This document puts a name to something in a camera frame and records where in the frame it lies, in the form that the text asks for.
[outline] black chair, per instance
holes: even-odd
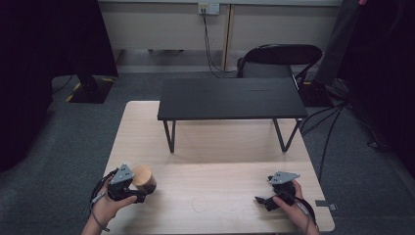
[[[323,56],[322,51],[306,44],[268,44],[249,51],[238,60],[237,77],[292,77],[298,90],[308,70]],[[297,75],[291,66],[305,65]]]

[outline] wooden table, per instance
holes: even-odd
[[[277,170],[301,175],[320,230],[334,229],[329,209],[315,205],[325,199],[300,134],[283,153],[272,120],[183,120],[176,126],[177,154],[171,154],[158,108],[158,101],[133,101],[125,108],[105,175],[123,163],[150,165],[158,188],[144,204],[120,210],[109,234],[297,231],[283,211],[268,212],[254,199],[273,195],[267,176]],[[294,124],[282,120],[282,134],[290,135]]]

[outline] black table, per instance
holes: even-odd
[[[287,152],[307,111],[291,78],[174,78],[163,81],[158,120],[174,153],[177,120],[273,119],[281,149]],[[295,118],[284,144],[278,118]],[[168,121],[172,121],[171,135]]]

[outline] dark fabric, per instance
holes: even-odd
[[[415,2],[368,1],[339,77],[415,177]]]
[[[333,84],[361,8],[357,0],[343,1],[315,81],[329,86]]]
[[[117,76],[97,0],[0,2],[0,170],[21,160],[52,101],[51,80]]]

